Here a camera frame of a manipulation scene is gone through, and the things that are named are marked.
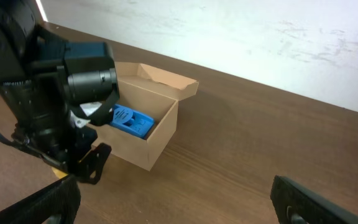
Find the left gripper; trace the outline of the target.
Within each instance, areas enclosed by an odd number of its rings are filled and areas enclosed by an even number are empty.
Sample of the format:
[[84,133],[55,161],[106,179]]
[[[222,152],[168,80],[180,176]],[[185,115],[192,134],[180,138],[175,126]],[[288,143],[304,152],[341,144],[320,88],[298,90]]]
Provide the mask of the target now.
[[86,126],[66,128],[62,133],[49,132],[43,136],[27,133],[16,126],[11,137],[20,151],[38,157],[60,171],[75,174],[77,180],[85,184],[96,185],[99,182],[111,154],[111,147],[105,143],[91,150],[98,135]]

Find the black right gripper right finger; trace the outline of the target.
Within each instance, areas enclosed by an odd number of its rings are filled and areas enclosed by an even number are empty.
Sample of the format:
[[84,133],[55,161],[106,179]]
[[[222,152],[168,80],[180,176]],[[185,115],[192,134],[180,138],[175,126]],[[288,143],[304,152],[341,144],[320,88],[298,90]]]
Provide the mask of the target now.
[[280,224],[358,224],[358,216],[285,176],[273,179],[270,199]]

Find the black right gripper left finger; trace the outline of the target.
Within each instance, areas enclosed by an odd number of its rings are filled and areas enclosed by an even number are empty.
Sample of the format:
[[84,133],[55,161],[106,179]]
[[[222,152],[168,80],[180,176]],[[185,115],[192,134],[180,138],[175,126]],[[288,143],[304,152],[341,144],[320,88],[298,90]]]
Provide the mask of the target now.
[[0,211],[3,223],[73,223],[81,195],[74,175],[68,175]]

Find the yellow clear tape roll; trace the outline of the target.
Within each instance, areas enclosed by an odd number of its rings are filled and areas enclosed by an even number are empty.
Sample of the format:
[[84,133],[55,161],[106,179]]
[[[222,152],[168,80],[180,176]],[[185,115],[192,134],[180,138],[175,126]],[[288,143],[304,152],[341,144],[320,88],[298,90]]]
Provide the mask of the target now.
[[65,173],[65,172],[63,172],[61,170],[58,170],[58,169],[56,169],[54,167],[52,168],[52,171],[56,175],[56,177],[59,178],[59,179],[62,179],[62,178],[66,177],[68,175],[67,173]]

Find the blue tape dispenser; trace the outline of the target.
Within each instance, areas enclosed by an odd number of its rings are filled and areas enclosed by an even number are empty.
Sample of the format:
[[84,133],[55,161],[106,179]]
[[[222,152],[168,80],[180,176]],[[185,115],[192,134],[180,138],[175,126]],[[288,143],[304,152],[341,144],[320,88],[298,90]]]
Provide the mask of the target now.
[[119,104],[114,105],[110,125],[135,137],[144,139],[155,121],[152,117]]

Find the cardboard box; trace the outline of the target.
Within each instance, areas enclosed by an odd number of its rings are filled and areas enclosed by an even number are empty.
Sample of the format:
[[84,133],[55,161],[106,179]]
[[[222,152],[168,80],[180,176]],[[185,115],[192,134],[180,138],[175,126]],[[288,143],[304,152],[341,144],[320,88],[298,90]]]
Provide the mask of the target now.
[[96,130],[97,146],[111,146],[111,153],[145,170],[151,170],[177,129],[179,101],[196,94],[199,82],[143,63],[116,62],[122,106],[151,116],[156,124],[145,139],[108,124],[87,126]]

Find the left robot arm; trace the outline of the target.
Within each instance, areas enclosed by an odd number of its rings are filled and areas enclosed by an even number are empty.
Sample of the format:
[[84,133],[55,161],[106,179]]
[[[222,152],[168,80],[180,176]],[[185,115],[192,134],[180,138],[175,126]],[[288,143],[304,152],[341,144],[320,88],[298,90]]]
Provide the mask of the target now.
[[97,184],[110,146],[95,128],[119,100],[105,42],[70,42],[42,27],[26,1],[0,1],[0,95],[16,117],[0,142]]

